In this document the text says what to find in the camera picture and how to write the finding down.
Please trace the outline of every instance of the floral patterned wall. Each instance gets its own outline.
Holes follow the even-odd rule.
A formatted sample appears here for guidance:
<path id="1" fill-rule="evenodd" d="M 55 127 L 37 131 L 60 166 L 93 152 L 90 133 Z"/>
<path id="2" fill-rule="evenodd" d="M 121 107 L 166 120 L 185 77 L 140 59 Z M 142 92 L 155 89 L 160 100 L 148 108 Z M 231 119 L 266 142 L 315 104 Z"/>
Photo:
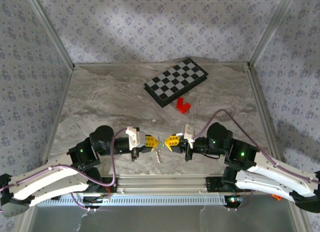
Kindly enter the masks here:
<path id="1" fill-rule="evenodd" d="M 256 65 L 286 161 L 320 170 L 320 0 L 294 0 Z M 320 216 L 308 214 L 315 232 Z"/>
<path id="2" fill-rule="evenodd" d="M 42 162 L 69 71 L 27 0 L 1 0 L 0 21 L 0 175 L 18 175 Z"/>
<path id="3" fill-rule="evenodd" d="M 279 0 L 41 0 L 74 63 L 248 61 Z"/>

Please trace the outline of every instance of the black and white checkerboard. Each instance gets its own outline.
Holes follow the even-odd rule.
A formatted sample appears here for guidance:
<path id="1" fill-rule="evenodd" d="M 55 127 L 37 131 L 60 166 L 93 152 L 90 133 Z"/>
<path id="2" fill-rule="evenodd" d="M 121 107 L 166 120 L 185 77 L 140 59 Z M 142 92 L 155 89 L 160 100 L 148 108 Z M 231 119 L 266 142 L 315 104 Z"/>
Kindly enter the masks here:
<path id="1" fill-rule="evenodd" d="M 144 88 L 161 107 L 165 107 L 206 80 L 207 75 L 199 65 L 187 58 L 145 83 Z"/>

